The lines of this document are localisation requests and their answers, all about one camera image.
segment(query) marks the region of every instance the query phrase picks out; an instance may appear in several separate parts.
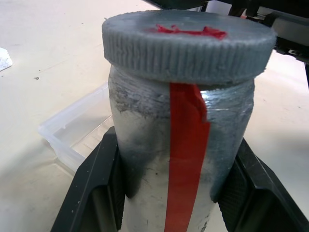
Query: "gray jar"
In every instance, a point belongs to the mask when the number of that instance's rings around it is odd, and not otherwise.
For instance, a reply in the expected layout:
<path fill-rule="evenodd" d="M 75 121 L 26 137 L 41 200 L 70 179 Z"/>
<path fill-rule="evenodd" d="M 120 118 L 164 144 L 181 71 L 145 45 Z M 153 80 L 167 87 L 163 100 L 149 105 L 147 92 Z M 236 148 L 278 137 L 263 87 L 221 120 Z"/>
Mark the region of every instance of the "gray jar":
<path fill-rule="evenodd" d="M 227 37 L 157 33 L 156 24 L 182 30 L 208 26 Z M 105 58 L 112 64 L 110 102 L 126 181 L 121 231 L 167 232 L 169 84 L 188 83 L 198 84 L 211 130 L 183 231 L 203 232 L 233 165 L 253 109 L 253 79 L 265 69 L 275 33 L 240 18 L 175 10 L 118 15 L 104 22 L 102 32 Z"/>

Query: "white object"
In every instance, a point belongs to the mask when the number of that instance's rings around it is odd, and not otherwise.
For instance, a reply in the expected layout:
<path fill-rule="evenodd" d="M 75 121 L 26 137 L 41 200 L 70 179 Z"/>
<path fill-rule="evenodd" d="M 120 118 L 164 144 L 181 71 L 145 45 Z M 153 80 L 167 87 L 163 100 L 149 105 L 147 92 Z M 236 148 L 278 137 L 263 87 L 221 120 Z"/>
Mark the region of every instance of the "white object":
<path fill-rule="evenodd" d="M 209 1 L 206 8 L 206 12 L 217 13 L 220 15 L 228 15 L 231 6 L 232 6 L 231 4 L 221 1 Z"/>
<path fill-rule="evenodd" d="M 73 171 L 113 126 L 107 84 L 54 115 L 39 126 L 39 134 L 59 160 Z"/>
<path fill-rule="evenodd" d="M 0 71 L 9 68 L 12 65 L 13 62 L 9 56 L 8 51 L 0 47 Z"/>

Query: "gray screw cap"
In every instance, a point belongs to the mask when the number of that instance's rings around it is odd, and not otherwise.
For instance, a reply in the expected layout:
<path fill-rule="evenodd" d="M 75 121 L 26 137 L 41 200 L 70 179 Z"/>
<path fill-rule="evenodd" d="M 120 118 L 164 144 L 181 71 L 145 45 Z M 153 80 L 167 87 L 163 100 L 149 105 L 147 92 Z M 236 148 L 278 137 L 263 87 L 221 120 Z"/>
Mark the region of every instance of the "gray screw cap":
<path fill-rule="evenodd" d="M 166 28 L 227 32 L 212 36 L 157 32 Z M 231 84 L 262 73 L 276 41 L 275 32 L 237 17 L 162 10 L 118 15 L 102 25 L 105 58 L 114 66 L 144 78 L 178 83 Z"/>

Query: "white table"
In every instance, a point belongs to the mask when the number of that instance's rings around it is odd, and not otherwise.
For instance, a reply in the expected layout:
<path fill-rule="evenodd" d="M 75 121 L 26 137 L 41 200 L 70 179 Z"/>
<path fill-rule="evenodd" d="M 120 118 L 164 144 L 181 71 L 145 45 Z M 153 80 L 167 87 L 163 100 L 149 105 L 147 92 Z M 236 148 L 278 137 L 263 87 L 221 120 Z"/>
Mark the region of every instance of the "white table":
<path fill-rule="evenodd" d="M 72 181 L 38 125 L 107 81 L 101 24 L 141 0 L 0 2 L 0 232 L 50 231 Z M 246 138 L 309 218 L 309 91 L 303 64 L 274 54 L 256 82 Z M 218 208 L 208 232 L 224 232 Z"/>

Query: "red mark on lid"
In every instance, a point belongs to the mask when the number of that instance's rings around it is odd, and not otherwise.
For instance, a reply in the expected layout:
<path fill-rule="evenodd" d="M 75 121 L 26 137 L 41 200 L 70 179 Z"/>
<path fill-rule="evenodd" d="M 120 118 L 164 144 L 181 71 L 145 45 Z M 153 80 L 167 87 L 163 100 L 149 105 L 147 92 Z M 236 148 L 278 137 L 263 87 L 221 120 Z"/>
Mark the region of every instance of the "red mark on lid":
<path fill-rule="evenodd" d="M 162 25 L 157 24 L 157 32 L 161 33 L 169 33 L 169 34 L 178 34 L 178 33 L 185 33 L 190 35 L 203 35 L 203 36 L 213 36 L 217 39 L 221 40 L 223 39 L 227 33 L 225 31 L 221 31 L 218 29 L 214 29 L 211 27 L 204 27 L 202 31 L 197 30 L 179 30 L 179 28 L 176 25 L 172 25 L 171 29 L 168 29 Z"/>

